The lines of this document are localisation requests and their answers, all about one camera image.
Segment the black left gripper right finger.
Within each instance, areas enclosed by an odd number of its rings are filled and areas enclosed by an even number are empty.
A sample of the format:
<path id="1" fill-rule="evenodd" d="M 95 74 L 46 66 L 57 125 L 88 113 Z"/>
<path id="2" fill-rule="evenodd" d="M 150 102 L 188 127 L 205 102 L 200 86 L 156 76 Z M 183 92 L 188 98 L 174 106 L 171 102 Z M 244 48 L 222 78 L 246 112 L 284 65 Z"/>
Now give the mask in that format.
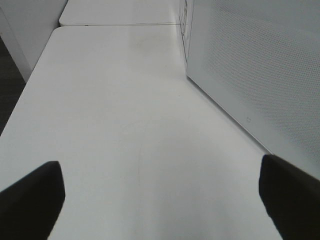
<path id="1" fill-rule="evenodd" d="M 284 159 L 265 154 L 259 196 L 284 240 L 320 238 L 320 182 Z"/>

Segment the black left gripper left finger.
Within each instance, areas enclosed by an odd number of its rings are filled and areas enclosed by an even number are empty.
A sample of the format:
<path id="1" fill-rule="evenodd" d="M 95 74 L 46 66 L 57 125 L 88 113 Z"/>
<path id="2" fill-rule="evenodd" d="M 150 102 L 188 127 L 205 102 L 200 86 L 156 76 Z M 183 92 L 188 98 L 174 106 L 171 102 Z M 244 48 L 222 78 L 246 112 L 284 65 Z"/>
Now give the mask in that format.
<path id="1" fill-rule="evenodd" d="M 66 197 L 61 165 L 48 161 L 0 193 L 0 238 L 46 240 Z"/>

